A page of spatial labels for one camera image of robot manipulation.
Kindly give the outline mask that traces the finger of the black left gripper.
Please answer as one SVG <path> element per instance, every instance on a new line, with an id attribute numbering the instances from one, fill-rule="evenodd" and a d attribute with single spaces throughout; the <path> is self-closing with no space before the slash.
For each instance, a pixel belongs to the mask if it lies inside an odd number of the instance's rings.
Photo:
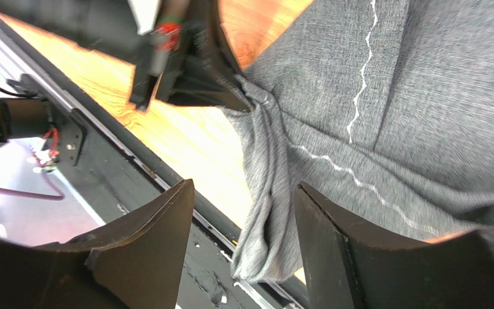
<path id="1" fill-rule="evenodd" d="M 191 1 L 177 50 L 157 81 L 157 99 L 175 106 L 219 106 L 249 113 L 241 69 L 224 34 L 217 1 Z"/>

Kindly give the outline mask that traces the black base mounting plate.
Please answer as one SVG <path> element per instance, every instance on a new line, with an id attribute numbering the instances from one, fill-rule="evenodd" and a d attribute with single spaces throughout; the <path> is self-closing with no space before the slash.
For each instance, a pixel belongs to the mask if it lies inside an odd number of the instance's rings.
<path id="1" fill-rule="evenodd" d="M 102 226 L 185 180 L 2 21 L 0 68 L 20 94 L 0 102 L 0 144 L 55 129 L 57 168 Z M 194 188 L 176 305 L 307 308 L 306 288 L 296 278 L 249 284 L 232 277 L 229 265 L 239 233 L 239 227 Z"/>

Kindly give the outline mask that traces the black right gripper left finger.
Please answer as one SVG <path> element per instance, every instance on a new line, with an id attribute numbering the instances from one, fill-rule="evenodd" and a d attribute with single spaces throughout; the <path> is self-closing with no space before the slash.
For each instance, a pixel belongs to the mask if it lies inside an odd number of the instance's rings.
<path id="1" fill-rule="evenodd" d="M 183 180 L 67 243 L 0 239 L 0 308 L 174 308 L 193 210 Z"/>

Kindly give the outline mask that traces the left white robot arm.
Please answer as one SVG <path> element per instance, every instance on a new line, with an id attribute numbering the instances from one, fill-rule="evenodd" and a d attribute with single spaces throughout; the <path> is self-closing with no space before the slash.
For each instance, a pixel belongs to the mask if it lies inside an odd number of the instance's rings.
<path id="1" fill-rule="evenodd" d="M 134 66 L 129 100 L 249 112 L 217 1 L 0 1 L 0 13 Z"/>

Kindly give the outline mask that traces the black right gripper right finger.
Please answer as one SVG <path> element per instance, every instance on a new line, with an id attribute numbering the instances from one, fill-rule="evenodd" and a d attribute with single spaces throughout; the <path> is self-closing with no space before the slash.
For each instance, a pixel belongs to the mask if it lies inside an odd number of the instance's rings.
<path id="1" fill-rule="evenodd" d="M 304 182 L 294 199 L 311 308 L 494 308 L 494 229 L 430 244 L 377 226 Z"/>

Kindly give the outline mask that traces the grey cloth napkin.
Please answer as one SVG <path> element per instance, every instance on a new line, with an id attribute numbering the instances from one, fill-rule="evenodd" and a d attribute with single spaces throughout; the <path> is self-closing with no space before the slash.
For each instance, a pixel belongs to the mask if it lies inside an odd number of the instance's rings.
<path id="1" fill-rule="evenodd" d="M 231 273 L 301 266 L 293 191 L 414 239 L 494 226 L 494 1 L 314 1 L 239 77 L 252 207 Z"/>

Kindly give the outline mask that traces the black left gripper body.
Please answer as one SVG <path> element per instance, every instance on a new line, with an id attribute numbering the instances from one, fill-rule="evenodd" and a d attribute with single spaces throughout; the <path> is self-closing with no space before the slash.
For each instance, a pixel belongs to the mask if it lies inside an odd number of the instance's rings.
<path id="1" fill-rule="evenodd" d="M 137 25 L 137 34 L 149 47 L 135 65 L 130 102 L 138 111 L 146 111 L 157 88 L 170 54 L 179 46 L 189 0 L 129 1 Z"/>

